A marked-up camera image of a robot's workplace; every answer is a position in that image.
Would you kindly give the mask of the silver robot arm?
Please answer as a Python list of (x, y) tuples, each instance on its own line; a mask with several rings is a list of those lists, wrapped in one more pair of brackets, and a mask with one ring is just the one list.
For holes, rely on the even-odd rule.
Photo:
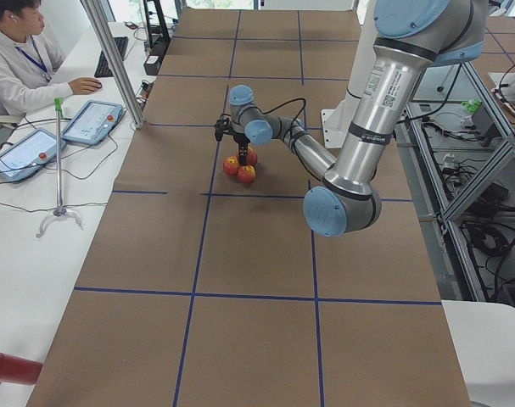
[(230, 115), (216, 122), (216, 139), (230, 135), (242, 148), (283, 142), (321, 183), (305, 195), (308, 226), (325, 237), (365, 229), (381, 212), (372, 178), (419, 76), (476, 59), (487, 13), (486, 1), (377, 1), (367, 22), (377, 31), (376, 58), (338, 156), (295, 118), (263, 113), (245, 85), (230, 91)]

